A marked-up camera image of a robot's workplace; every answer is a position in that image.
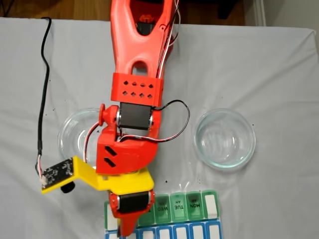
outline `robotic arm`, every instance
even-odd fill
[[[74,156],[46,169],[39,168],[42,192],[61,187],[71,191],[73,181],[82,179],[97,190],[109,191],[114,217],[120,219],[119,235],[129,236],[138,217],[155,201],[154,182],[146,166],[154,159],[160,129],[163,68],[171,49],[173,23],[179,14],[178,1],[113,0],[111,34],[115,58],[111,100],[120,106],[100,106],[98,122],[85,142],[83,161]],[[134,67],[143,67],[147,76],[133,75]],[[86,164],[86,146],[90,133],[102,130],[97,142],[96,170]],[[147,130],[146,136],[123,134],[123,128]]]

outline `circuit board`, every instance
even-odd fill
[[[52,167],[47,168],[43,172],[43,176],[46,177],[47,184],[45,188],[49,188],[65,179],[70,178],[73,175],[73,159],[66,159]]]

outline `clear glass bowl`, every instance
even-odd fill
[[[239,113],[216,109],[204,114],[194,130],[197,156],[212,168],[233,171],[243,167],[254,153],[252,126]]]
[[[58,148],[62,159],[78,156],[83,159],[84,140],[93,124],[98,121],[99,109],[87,108],[70,115],[64,122],[58,136]],[[103,128],[92,132],[88,147],[88,163],[95,167],[97,140]]]

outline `yellow 3d-printed mount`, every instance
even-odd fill
[[[79,157],[73,156],[73,173],[70,177],[49,187],[42,188],[42,193],[60,188],[76,179],[81,179],[98,191],[110,190],[116,195],[149,191],[154,187],[154,181],[147,168],[136,172],[120,175],[97,174],[95,169],[83,162]]]

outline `white tablecloth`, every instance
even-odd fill
[[[78,183],[40,194],[34,170],[45,66],[46,20],[0,18],[0,238],[101,239],[105,192]],[[216,189],[225,239],[319,235],[319,64],[309,29],[182,25],[165,71],[163,103],[186,101],[191,119],[159,146],[149,166],[156,192]],[[60,160],[57,134],[76,110],[109,105],[110,24],[54,20],[42,166]],[[206,111],[231,108],[254,125],[255,154],[237,173],[198,161],[192,130]],[[179,105],[163,113],[161,137],[183,126]]]

